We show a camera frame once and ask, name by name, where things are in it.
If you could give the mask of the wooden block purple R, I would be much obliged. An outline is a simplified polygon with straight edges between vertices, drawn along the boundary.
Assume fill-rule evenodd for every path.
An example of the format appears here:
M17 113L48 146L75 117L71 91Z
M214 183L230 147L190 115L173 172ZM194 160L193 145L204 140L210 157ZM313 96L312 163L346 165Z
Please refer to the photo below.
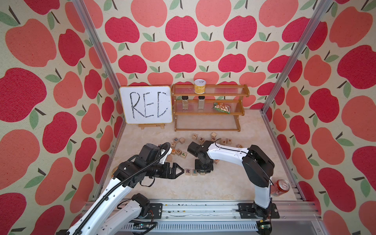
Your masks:
M190 169L190 168L186 168L185 169L185 175L187 175L187 176L191 176L192 175L192 169Z

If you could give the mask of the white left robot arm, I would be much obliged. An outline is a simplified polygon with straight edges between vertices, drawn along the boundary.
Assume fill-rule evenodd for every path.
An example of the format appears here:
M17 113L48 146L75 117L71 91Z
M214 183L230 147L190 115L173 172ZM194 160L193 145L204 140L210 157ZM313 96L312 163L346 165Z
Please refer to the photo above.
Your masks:
M65 234L114 235L131 220L145 217L150 210L150 201L140 193L132 196L117 213L113 210L145 177L178 178L176 170L180 166L165 161L171 152L170 143L145 144L138 155L119 164L99 199Z

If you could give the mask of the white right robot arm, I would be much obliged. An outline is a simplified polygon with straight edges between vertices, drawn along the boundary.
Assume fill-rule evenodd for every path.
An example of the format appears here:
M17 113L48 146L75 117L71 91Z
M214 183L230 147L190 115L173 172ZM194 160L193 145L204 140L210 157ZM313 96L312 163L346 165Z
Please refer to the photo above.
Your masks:
M191 142L188 153L196 157L195 170L199 173L212 172L215 160L242 166L250 182L255 185L251 212L258 218L269 217L272 212L271 185L275 164L260 147L230 147L213 141L204 141L203 144Z

